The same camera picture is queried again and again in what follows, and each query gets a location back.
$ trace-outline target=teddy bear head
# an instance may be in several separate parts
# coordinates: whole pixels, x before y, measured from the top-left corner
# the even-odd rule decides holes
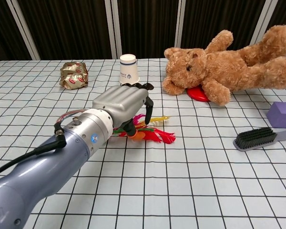
[[[169,48],[164,51],[168,59],[166,77],[176,86],[193,88],[201,84],[206,75],[206,53],[203,49]]]

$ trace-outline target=purple cube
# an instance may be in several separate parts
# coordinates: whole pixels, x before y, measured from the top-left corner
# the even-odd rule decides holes
[[[274,102],[267,118],[273,128],[286,128],[286,102]]]

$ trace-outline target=red plate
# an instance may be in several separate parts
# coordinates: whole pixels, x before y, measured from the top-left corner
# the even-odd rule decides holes
[[[186,92],[189,95],[189,97],[191,97],[192,99],[195,99],[197,101],[200,101],[200,102],[209,102],[210,101],[208,99],[208,97],[206,97],[201,85],[199,85],[197,87],[189,88],[186,90]]]

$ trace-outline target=grid pattern tablecloth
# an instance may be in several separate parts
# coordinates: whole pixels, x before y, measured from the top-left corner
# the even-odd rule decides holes
[[[84,60],[89,86],[63,90],[65,62],[0,62],[0,166],[47,140],[62,113],[90,108],[119,84],[118,61]],[[175,132],[176,142],[110,138],[38,203],[25,229],[286,229],[286,141],[246,153],[232,144],[236,133],[270,126],[266,112],[286,102],[286,90],[239,92],[218,107],[166,95],[165,65],[139,60],[138,70],[155,86],[153,116],[171,117],[159,128]]]

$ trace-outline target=gold foil package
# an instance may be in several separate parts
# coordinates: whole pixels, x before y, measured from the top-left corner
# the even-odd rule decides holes
[[[59,83],[66,89],[78,89],[88,85],[88,71],[83,62],[68,62],[61,68]]]

